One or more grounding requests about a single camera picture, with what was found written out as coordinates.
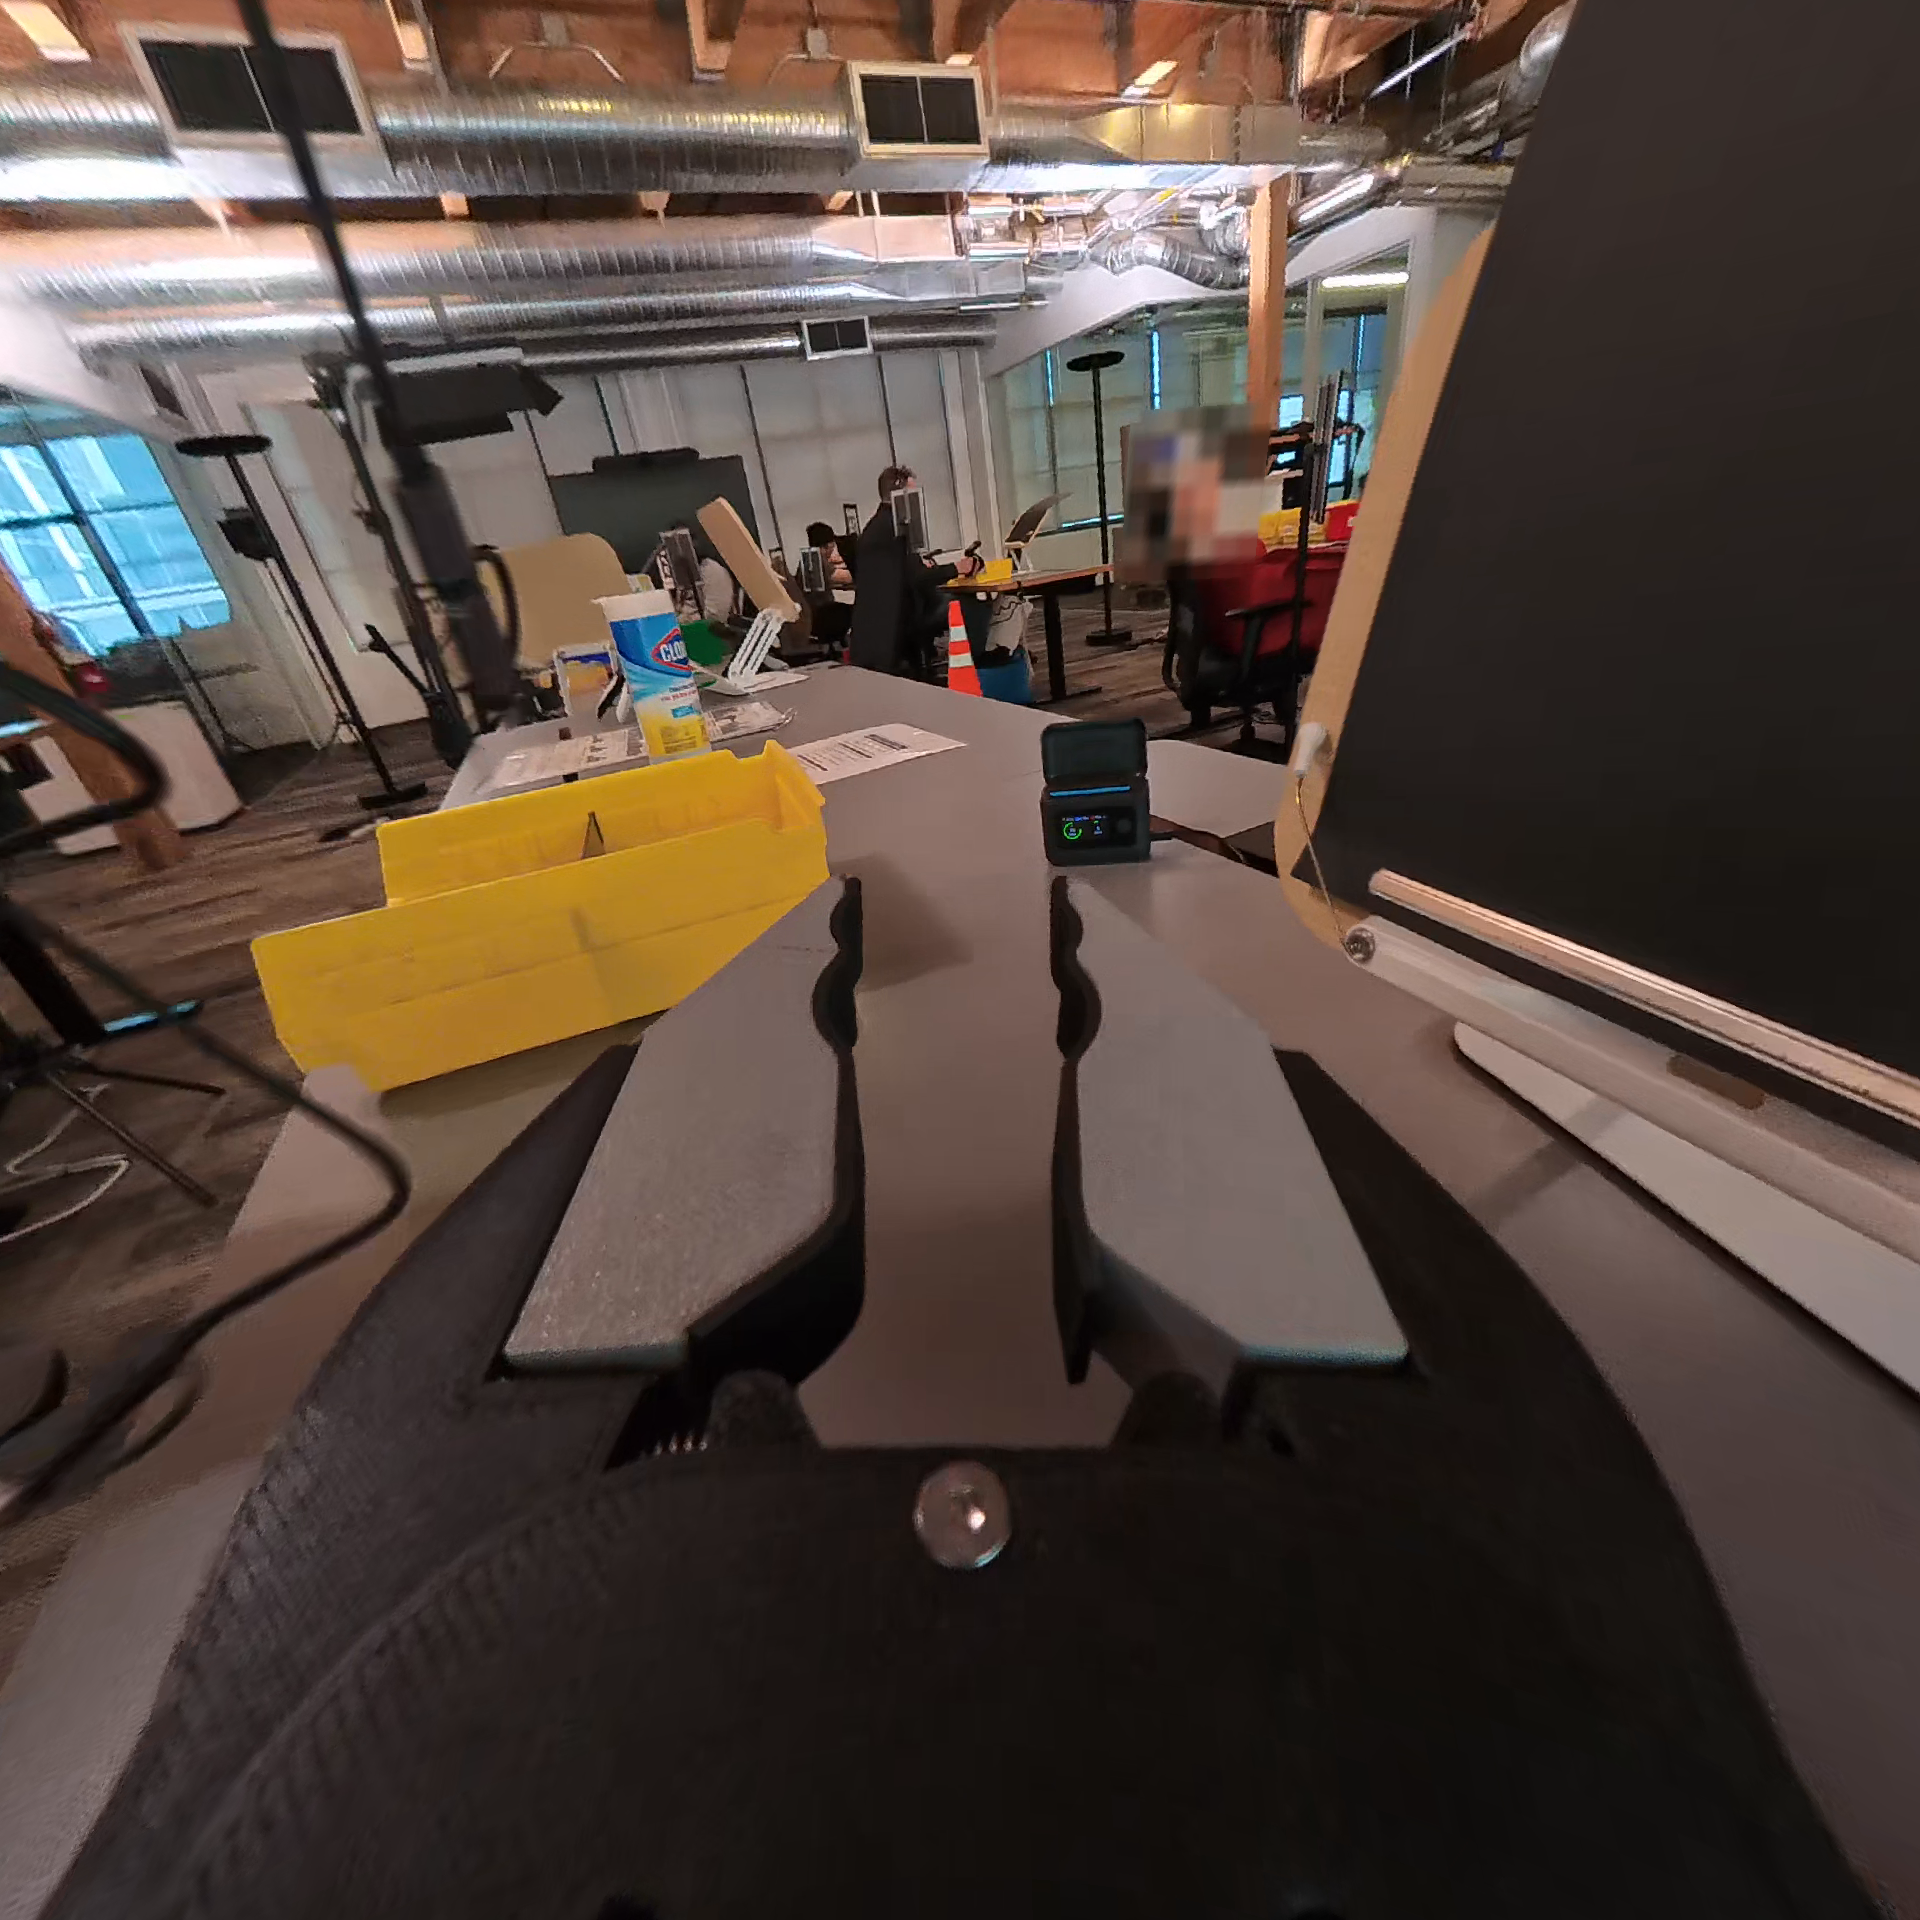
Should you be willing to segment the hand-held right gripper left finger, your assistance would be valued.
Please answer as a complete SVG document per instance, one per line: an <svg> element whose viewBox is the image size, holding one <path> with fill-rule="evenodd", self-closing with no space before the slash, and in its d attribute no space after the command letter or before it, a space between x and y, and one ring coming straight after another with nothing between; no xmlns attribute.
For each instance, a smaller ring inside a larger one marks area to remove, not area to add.
<svg viewBox="0 0 1920 1920"><path fill-rule="evenodd" d="M832 877L655 1021L502 1362L514 1377L803 1384L866 1290L863 890Z"/></svg>

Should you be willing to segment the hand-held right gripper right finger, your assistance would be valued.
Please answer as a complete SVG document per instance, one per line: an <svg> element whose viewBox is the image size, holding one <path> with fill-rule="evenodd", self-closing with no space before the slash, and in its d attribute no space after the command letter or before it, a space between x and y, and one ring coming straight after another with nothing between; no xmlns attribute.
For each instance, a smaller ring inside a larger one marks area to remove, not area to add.
<svg viewBox="0 0 1920 1920"><path fill-rule="evenodd" d="M1388 1377L1410 1341L1266 1033L1080 879L1051 886L1051 1155L1065 1377Z"/></svg>

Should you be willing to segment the yellow plastic bin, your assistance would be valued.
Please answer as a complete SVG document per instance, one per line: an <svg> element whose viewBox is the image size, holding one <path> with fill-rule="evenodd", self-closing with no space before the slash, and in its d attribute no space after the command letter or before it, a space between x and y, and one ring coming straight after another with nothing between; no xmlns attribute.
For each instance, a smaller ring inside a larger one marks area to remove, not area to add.
<svg viewBox="0 0 1920 1920"><path fill-rule="evenodd" d="M379 857L382 907L252 942L285 1053L372 1092L666 1013L830 877L777 742L390 823Z"/></svg>

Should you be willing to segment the dark battery charging case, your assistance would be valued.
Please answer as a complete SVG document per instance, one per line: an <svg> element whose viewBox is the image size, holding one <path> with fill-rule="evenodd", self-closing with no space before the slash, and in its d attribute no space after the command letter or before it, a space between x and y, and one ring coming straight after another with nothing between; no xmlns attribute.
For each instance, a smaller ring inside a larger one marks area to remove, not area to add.
<svg viewBox="0 0 1920 1920"><path fill-rule="evenodd" d="M1141 719L1063 723L1041 736L1042 849L1054 869L1146 862L1149 732Z"/></svg>

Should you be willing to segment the white paper sheet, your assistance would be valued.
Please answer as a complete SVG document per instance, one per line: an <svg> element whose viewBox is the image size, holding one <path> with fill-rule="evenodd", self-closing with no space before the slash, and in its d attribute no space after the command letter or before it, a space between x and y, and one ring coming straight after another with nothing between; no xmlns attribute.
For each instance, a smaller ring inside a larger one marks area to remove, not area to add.
<svg viewBox="0 0 1920 1920"><path fill-rule="evenodd" d="M910 725L876 725L799 742L791 749L791 757L814 786L826 788L962 749L965 740L942 732Z"/></svg>

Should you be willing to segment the cleaning wipes canister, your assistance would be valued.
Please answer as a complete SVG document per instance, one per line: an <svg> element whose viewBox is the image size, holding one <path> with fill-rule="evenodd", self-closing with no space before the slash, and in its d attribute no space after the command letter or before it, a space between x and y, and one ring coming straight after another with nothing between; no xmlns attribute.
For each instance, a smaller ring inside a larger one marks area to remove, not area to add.
<svg viewBox="0 0 1920 1920"><path fill-rule="evenodd" d="M694 662L669 589L607 594L596 602L650 762L711 755Z"/></svg>

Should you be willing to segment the red basket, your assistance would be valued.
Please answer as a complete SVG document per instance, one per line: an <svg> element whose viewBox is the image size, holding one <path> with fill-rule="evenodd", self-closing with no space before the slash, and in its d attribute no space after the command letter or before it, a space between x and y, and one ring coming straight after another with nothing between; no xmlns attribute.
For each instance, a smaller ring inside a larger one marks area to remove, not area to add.
<svg viewBox="0 0 1920 1920"><path fill-rule="evenodd" d="M1209 568L1199 581L1199 661L1215 685L1234 680L1245 652L1245 621L1240 613L1277 608L1264 614L1256 647L1256 662L1268 669L1280 662L1293 642L1293 602L1305 589L1305 611L1296 664L1302 679L1318 666L1325 637L1332 616L1332 600L1349 559L1347 543L1310 543L1306 579L1301 581L1301 552L1296 546L1271 548L1253 559Z"/></svg>

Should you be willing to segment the tan cardboard panel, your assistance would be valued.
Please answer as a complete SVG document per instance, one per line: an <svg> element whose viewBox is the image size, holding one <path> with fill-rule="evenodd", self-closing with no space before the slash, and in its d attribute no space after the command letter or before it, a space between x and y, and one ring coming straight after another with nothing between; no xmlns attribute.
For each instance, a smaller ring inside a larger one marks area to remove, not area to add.
<svg viewBox="0 0 1920 1920"><path fill-rule="evenodd" d="M804 608L789 592L784 579L726 497L709 500L696 519L717 557L731 568L732 579L757 613L770 613L780 625L803 618Z"/></svg>
<svg viewBox="0 0 1920 1920"><path fill-rule="evenodd" d="M630 592L615 545L601 534L565 534L487 552L494 614L514 640L524 675L545 675L559 654L613 649L602 600Z"/></svg>

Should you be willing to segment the black tripod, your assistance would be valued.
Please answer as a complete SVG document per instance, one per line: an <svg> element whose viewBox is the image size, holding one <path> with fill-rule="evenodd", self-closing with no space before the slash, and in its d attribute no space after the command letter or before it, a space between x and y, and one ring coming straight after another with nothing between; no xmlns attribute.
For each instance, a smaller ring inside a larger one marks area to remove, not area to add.
<svg viewBox="0 0 1920 1920"><path fill-rule="evenodd" d="M113 1145L108 1155L94 1163L47 1169L35 1180L70 1178L81 1173L106 1174L108 1182L78 1203L78 1208L87 1208L105 1198L135 1167L142 1167L191 1204L203 1211L214 1208L219 1195L203 1178L150 1138L108 1115L103 1095L92 1090L100 1086L103 1090L176 1092L205 1098L212 1111L219 1111L229 1101L221 1084L178 1074L110 1069L100 1059L108 1047L191 1028L205 1014L207 1002L174 999L142 1002L118 1016L99 1013L84 990L70 980L51 940L29 929L26 913L11 897L5 897L3 908L3 968L44 1028L26 1035L11 1023L5 1024L5 1098L26 1090L48 1092L60 1103L64 1125L84 1122Z"/></svg>

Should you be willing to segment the black stand pole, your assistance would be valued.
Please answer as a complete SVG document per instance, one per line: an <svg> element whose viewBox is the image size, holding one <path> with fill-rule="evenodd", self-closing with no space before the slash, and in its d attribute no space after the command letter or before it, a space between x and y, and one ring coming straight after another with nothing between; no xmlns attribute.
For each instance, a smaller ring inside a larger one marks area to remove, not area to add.
<svg viewBox="0 0 1920 1920"><path fill-rule="evenodd" d="M324 250L359 358L376 399L382 439L396 470L396 500L457 645L474 712L487 730L522 719L522 680L492 602L481 584L473 540L450 487L402 418L402 391L372 320L360 278L307 129L294 73L262 2L241 2L257 87L300 178L310 225Z"/></svg>

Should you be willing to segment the black studio light stand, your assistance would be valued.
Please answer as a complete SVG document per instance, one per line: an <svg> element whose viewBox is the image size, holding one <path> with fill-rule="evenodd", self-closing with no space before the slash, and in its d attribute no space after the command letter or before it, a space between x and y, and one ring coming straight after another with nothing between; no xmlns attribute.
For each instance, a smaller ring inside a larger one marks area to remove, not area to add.
<svg viewBox="0 0 1920 1920"><path fill-rule="evenodd" d="M343 353L314 355L304 364L313 403L333 426L357 488L357 515L376 543L392 584L404 647L369 632L369 649L390 661L421 696L428 734L447 768L466 758L479 734L489 732L474 712L469 692L469 666L459 652L436 589L415 545L398 503L396 470L376 412L372 381L362 362ZM540 378L522 358L508 353L406 357L392 364L400 391L400 416L416 443L428 449L452 493L481 584L489 592L487 555L494 545L474 540L469 517L461 509L452 480L436 461L436 451L506 437L526 414L545 414L559 391ZM492 616L514 652L516 642L492 605ZM522 719L536 712L533 676L516 664L522 680Z"/></svg>

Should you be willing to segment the wood-rimmed black monitor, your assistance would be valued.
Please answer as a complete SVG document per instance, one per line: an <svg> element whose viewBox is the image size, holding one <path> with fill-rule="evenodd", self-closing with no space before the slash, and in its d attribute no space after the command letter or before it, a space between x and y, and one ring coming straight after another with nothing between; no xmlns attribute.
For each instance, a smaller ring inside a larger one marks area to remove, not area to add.
<svg viewBox="0 0 1920 1920"><path fill-rule="evenodd" d="M1916 5L1578 5L1301 918L1394 874L1916 1081Z"/></svg>

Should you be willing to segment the dark wall board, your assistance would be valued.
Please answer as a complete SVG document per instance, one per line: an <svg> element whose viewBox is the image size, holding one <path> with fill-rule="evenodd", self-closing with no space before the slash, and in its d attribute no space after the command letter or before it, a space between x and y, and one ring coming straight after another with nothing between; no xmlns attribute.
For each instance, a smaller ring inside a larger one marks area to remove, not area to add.
<svg viewBox="0 0 1920 1920"><path fill-rule="evenodd" d="M550 474L546 487L560 530L607 540L627 575L650 572L663 536L677 527L688 528L701 559L714 560L718 548L701 522L701 511L714 500L728 503L747 532L761 538L751 474L738 455L615 455L588 472Z"/></svg>

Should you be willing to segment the silver air duct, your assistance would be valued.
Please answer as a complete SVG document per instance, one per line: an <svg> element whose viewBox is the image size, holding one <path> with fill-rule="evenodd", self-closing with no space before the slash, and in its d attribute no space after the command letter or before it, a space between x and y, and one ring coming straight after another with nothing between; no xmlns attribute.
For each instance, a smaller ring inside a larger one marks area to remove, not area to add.
<svg viewBox="0 0 1920 1920"><path fill-rule="evenodd" d="M986 114L986 158L861 157L813 100L371 88L371 144L310 140L392 341L693 333L817 314L954 318L1069 274L1236 295L1250 203L1294 234L1376 211L1494 212L1515 167L1390 155L1296 109ZM5 85L5 285L92 369L329 353L347 310L283 139L174 146L133 87Z"/></svg>

